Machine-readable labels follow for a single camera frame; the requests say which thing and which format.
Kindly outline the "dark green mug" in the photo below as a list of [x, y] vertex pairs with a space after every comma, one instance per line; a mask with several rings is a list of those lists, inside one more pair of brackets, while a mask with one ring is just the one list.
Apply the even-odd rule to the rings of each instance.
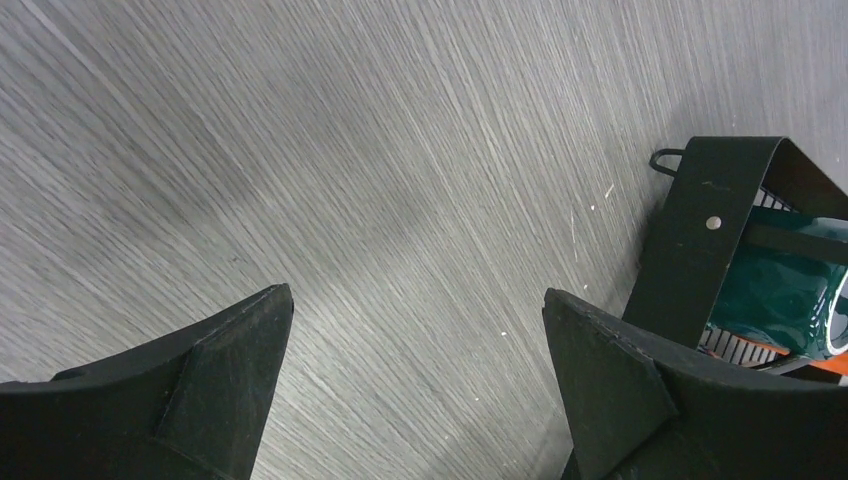
[[839, 356], [847, 351], [847, 266], [741, 244], [708, 326], [816, 361]]

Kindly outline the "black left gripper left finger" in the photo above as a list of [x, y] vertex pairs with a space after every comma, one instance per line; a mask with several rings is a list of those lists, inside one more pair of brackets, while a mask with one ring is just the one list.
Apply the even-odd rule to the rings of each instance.
[[44, 382], [1, 386], [5, 479], [247, 479], [294, 313], [269, 286]]

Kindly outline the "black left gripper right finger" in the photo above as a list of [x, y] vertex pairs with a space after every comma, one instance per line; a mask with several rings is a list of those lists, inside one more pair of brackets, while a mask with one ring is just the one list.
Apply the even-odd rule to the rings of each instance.
[[544, 328], [567, 479], [843, 479], [845, 388], [708, 357], [556, 289]]

